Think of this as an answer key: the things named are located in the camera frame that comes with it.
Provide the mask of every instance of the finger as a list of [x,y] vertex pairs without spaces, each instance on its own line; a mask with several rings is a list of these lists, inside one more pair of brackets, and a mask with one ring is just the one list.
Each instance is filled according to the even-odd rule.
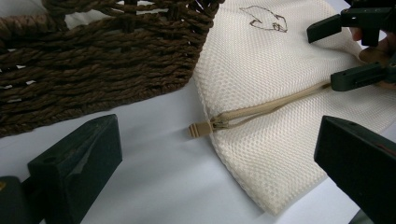
[[393,53],[394,51],[396,51],[396,34],[392,32],[385,32],[385,34],[387,34],[387,37],[385,37],[385,39],[387,40],[388,51],[390,53]]
[[379,86],[381,88],[389,89],[389,90],[396,90],[396,83],[388,83],[385,81],[380,81],[375,84],[376,86]]
[[389,44],[388,37],[383,38],[381,41],[378,41],[378,46],[375,47],[377,50],[390,53],[391,45]]
[[367,48],[361,51],[359,58],[366,63],[379,62],[383,67],[387,66],[389,55],[386,51],[378,48]]
[[363,38],[363,32],[360,28],[350,27],[349,30],[354,41],[360,41]]

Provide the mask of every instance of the woven basket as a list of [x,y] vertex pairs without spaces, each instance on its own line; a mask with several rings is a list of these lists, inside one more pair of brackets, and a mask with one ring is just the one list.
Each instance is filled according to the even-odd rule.
[[[0,18],[0,137],[180,89],[222,2],[42,0],[48,14]],[[90,10],[106,17],[67,28]]]

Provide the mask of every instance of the white table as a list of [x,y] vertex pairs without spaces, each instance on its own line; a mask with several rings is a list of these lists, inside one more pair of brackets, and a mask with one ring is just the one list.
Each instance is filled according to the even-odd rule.
[[[328,1],[337,11],[347,7],[342,0]],[[119,118],[123,162],[82,223],[342,224],[359,210],[327,179],[279,217],[264,213],[234,181],[209,139],[187,136],[186,128],[204,118],[192,81],[181,91],[2,138],[0,176],[24,180],[28,161],[106,114]]]

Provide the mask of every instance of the cream cloth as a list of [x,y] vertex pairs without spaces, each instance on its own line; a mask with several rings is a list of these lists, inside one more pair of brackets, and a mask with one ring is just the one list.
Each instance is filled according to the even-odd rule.
[[[294,94],[329,80],[332,73],[361,65],[361,49],[347,29],[308,44],[306,28],[334,14],[322,0],[225,1],[193,76],[206,117]],[[274,22],[288,31],[266,30]],[[241,127],[213,133],[211,139],[247,194],[277,215],[325,177],[313,159],[323,115],[381,132],[395,120],[395,111],[394,91],[374,86],[328,90]]]

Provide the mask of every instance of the clamp jaw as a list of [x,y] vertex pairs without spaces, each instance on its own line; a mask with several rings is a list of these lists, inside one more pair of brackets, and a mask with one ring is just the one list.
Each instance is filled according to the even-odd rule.
[[0,176],[0,223],[80,223],[121,161],[116,115],[86,122],[30,161],[22,183]]
[[374,223],[396,223],[396,144],[349,120],[324,116],[315,162]]
[[[356,27],[362,30],[361,43],[364,46],[378,45],[379,31],[396,33],[396,1],[351,0],[351,7],[340,15],[334,15],[316,22],[306,30],[308,42],[312,43],[341,32],[342,27]],[[396,82],[396,55],[386,64],[380,62],[351,68],[331,76],[334,91],[350,91],[384,80]]]

